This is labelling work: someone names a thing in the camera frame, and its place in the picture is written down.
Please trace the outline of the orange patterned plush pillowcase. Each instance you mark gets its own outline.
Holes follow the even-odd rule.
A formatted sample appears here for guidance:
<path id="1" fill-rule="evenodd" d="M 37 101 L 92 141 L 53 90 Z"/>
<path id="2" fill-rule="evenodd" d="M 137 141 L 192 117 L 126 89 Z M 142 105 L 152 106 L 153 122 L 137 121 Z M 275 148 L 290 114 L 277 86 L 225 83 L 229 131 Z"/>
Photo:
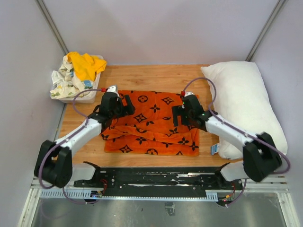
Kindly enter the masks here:
<path id="1" fill-rule="evenodd" d="M 178 93 L 121 90 L 123 103 L 129 96 L 133 115 L 114 120 L 101 133 L 106 153 L 162 156 L 199 155 L 199 130 L 194 126 L 174 126 L 172 107 L 181 105 Z"/>

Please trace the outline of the white pillow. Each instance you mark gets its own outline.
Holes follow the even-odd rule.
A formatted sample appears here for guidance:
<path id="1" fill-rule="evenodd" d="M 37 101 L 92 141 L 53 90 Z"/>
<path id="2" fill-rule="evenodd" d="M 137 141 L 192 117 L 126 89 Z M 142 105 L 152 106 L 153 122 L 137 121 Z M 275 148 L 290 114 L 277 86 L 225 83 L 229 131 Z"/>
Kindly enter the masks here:
<path id="1" fill-rule="evenodd" d="M 271 135 L 276 148 L 287 154 L 283 129 L 272 109 L 257 65 L 247 61 L 220 62 L 201 67 L 210 79 L 214 109 L 238 128 Z"/>

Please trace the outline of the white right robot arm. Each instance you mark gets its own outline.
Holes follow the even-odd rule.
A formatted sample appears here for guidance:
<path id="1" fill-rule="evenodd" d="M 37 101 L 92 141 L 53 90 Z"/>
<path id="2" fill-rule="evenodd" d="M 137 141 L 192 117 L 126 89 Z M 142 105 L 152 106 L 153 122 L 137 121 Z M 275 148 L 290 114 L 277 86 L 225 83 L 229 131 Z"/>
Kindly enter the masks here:
<path id="1" fill-rule="evenodd" d="M 172 107 L 174 126 L 191 125 L 217 135 L 242 152 L 242 161 L 227 163 L 217 170 L 214 183 L 219 189 L 226 189 L 238 179 L 261 182 L 281 167 L 281 155 L 268 133 L 254 134 L 236 128 L 217 112 L 205 111 L 192 92 L 183 91 L 181 100 L 181 105 Z"/>

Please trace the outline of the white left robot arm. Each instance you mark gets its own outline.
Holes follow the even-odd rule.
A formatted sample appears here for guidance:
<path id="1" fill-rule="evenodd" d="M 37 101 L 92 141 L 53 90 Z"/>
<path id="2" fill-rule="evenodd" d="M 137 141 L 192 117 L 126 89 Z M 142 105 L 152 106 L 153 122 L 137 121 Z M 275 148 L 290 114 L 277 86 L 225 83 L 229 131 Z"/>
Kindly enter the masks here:
<path id="1" fill-rule="evenodd" d="M 90 140 L 110 127 L 114 119 L 133 115 L 135 107 L 128 95 L 121 98 L 117 92 L 107 91 L 93 112 L 72 132 L 56 141 L 41 144 L 34 175 L 44 189 L 63 188 L 70 181 L 85 180 L 96 187 L 101 183 L 97 166 L 89 163 L 74 165 L 73 156 Z"/>

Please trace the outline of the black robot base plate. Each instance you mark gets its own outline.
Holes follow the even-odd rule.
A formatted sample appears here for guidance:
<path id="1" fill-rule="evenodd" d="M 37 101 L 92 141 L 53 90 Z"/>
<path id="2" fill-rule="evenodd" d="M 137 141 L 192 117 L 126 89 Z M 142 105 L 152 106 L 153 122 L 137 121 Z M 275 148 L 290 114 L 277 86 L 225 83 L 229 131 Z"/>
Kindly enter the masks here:
<path id="1" fill-rule="evenodd" d="M 217 167 L 98 167 L 92 180 L 79 180 L 74 187 L 119 186 L 198 187 L 202 190 L 242 190 L 241 180 L 221 182 Z"/>

